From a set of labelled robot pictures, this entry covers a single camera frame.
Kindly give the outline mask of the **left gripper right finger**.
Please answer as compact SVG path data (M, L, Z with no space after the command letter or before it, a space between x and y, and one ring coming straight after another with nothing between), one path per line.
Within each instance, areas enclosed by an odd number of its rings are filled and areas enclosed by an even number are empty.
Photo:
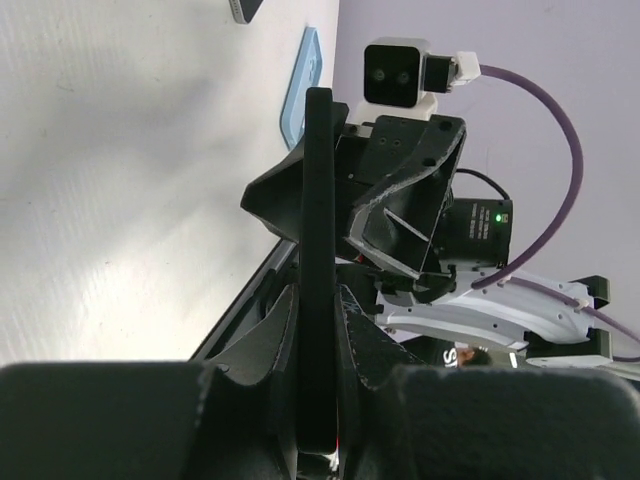
M598 370L435 368L347 287L340 319L344 479L635 479L639 395Z

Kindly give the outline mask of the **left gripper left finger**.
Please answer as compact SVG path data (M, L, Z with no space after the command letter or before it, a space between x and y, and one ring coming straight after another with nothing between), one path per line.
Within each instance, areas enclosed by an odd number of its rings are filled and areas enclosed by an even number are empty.
M292 479L299 293L209 360L1 371L5 479Z

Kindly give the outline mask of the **black phone case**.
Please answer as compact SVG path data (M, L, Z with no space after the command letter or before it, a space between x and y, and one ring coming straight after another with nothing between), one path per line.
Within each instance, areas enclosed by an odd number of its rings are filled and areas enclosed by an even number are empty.
M297 444L308 453L336 447L334 297L335 175L333 95L306 93L302 162Z

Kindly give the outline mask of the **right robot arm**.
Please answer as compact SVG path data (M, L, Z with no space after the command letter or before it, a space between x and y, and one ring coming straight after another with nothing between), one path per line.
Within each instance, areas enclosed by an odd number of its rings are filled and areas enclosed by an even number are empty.
M348 307L394 339L474 343L533 366L610 365L605 278L560 281L509 259L513 204L452 188L465 122L376 107L334 115L335 254Z

